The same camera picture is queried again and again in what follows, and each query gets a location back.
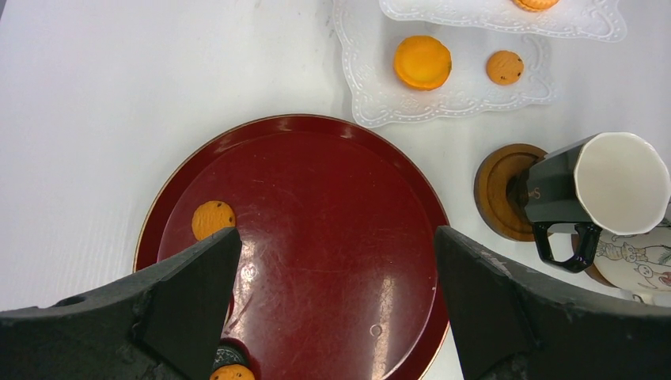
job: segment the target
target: mug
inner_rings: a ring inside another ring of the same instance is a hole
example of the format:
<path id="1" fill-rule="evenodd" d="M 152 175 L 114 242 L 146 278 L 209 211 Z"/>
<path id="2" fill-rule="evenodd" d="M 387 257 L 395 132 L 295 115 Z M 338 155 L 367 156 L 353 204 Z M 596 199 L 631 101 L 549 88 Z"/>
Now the mug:
<path id="1" fill-rule="evenodd" d="M 671 295 L 671 209 L 646 234 L 601 234 L 594 267 L 640 302 L 654 304 L 653 296 Z"/>
<path id="2" fill-rule="evenodd" d="M 657 151 L 628 132 L 591 136 L 540 158 L 512 183 L 508 200 L 532 226 L 542 261 L 578 273 L 594 260 L 602 230 L 644 234 L 664 218 L 669 170 Z M 550 233 L 578 234 L 565 261 L 552 254 Z"/>

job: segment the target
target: mug rim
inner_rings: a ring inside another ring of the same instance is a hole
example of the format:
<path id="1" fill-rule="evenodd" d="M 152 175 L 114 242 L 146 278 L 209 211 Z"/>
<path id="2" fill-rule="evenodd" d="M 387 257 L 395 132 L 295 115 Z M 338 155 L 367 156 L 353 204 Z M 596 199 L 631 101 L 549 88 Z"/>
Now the mug rim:
<path id="1" fill-rule="evenodd" d="M 667 200 L 669 198 L 671 198 L 671 177 L 669 176 L 669 167 L 666 166 L 666 164 L 664 163 L 664 160 L 662 160 L 662 158 L 659 156 L 659 153 L 657 152 L 656 149 L 654 149 L 654 146 L 652 146 L 652 144 L 647 142 L 641 136 L 638 136 L 638 135 L 635 135 L 631 132 L 626 132 L 626 131 L 601 132 L 599 134 L 596 134 L 596 135 L 592 136 L 592 138 L 589 139 L 589 141 L 587 141 L 587 142 L 585 142 L 585 144 L 583 144 L 582 148 L 580 148 L 580 153 L 578 154 L 578 160 L 575 162 L 575 166 L 573 168 L 573 181 L 575 183 L 575 195 L 578 198 L 578 202 L 580 202 L 580 205 L 585 210 L 587 215 L 589 215 L 589 217 L 592 219 L 594 224 L 596 224 L 597 226 L 599 226 L 599 227 L 601 227 L 601 228 L 603 228 L 603 229 L 605 229 L 605 230 L 607 230 L 607 231 L 609 231 L 609 232 L 611 232 L 615 235 L 644 234 L 646 232 L 650 232 L 665 217 L 665 214 L 666 214 L 666 207 L 665 206 L 668 206 L 668 204 L 669 204 L 668 201 L 665 201 L 665 204 L 662 205 L 661 207 L 659 207 L 659 211 L 658 211 L 657 216 L 655 217 L 655 220 L 653 222 L 651 222 L 645 228 L 642 228 L 642 229 L 639 229 L 639 230 L 633 230 L 633 231 L 617 231 L 617 230 L 612 230 L 611 228 L 608 228 L 603 222 L 597 220 L 594 217 L 594 215 L 592 214 L 592 212 L 585 205 L 585 200 L 582 198 L 582 196 L 580 194 L 580 188 L 579 188 L 579 184 L 578 184 L 577 174 L 578 174 L 578 169 L 580 168 L 580 163 L 582 161 L 583 153 L 584 153 L 585 149 L 587 149 L 595 141 L 597 141 L 599 139 L 602 139 L 604 137 L 613 136 L 613 135 L 627 136 L 631 139 L 637 140 L 638 142 L 643 143 L 643 145 L 647 146 L 654 153 L 654 160 L 656 161 L 658 167 L 661 166 L 661 168 L 663 169 L 663 171 L 665 173 L 665 178 L 666 178 L 666 183 L 665 183 L 665 188 L 664 188 L 665 196 L 663 198 L 667 199 Z"/>

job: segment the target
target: tray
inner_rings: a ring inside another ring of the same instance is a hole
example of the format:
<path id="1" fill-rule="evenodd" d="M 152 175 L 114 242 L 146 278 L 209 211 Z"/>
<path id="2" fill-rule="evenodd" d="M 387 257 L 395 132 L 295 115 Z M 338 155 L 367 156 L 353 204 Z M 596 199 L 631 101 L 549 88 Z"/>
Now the tray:
<path id="1" fill-rule="evenodd" d="M 222 338 L 257 379 L 420 378 L 448 328 L 433 250 L 433 189 L 374 133 L 322 116 L 237 127 L 172 176 L 135 269 L 196 242 L 194 210 L 230 204 L 243 241 Z"/>
<path id="2" fill-rule="evenodd" d="M 616 42 L 627 35 L 619 0 L 560 0 L 544 12 L 527 12 L 511 0 L 379 0 L 397 21 L 428 21 L 510 33 Z"/>
<path id="3" fill-rule="evenodd" d="M 363 127 L 510 111 L 550 104 L 557 98 L 550 75 L 550 46 L 541 36 L 393 21 L 380 11 L 377 0 L 335 0 L 333 18 L 343 44 L 352 112 Z M 394 52 L 404 38 L 413 35 L 434 36 L 451 51 L 453 69 L 442 87 L 416 91 L 396 78 Z M 515 51 L 525 61 L 519 82 L 500 86 L 490 81 L 487 59 L 499 50 Z"/>

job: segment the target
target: red round tray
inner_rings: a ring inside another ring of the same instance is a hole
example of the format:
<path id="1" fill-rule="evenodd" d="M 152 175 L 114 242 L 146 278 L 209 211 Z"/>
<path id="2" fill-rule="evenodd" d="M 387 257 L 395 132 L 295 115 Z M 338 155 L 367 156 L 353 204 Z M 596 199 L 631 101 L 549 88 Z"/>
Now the red round tray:
<path id="1" fill-rule="evenodd" d="M 447 218 L 420 171 L 384 139 L 323 116 L 228 131 L 172 175 L 135 269 L 196 243 L 194 210 L 230 204 L 243 241 L 223 338 L 260 379 L 421 378 L 448 314 L 432 246 Z"/>

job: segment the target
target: yellow round pastry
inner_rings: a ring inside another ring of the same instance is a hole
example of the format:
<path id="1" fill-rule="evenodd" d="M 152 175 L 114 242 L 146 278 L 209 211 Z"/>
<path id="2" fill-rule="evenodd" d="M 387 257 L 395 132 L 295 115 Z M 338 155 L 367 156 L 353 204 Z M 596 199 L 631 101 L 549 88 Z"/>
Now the yellow round pastry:
<path id="1" fill-rule="evenodd" d="M 394 71 L 411 89 L 437 89 L 452 71 L 452 56 L 431 36 L 408 37 L 396 49 Z"/>
<path id="2" fill-rule="evenodd" d="M 235 227 L 233 208 L 226 202 L 211 200 L 195 209 L 191 229 L 198 241 L 226 227 Z"/>
<path id="3" fill-rule="evenodd" d="M 512 85 L 520 79 L 523 72 L 524 62 L 512 51 L 497 51 L 487 61 L 487 76 L 497 85 Z"/>
<path id="4" fill-rule="evenodd" d="M 515 5 L 529 12 L 542 12 L 552 8 L 559 0 L 513 0 Z"/>
<path id="5" fill-rule="evenodd" d="M 254 380 L 254 374 L 245 366 L 233 364 L 218 368 L 210 380 Z"/>

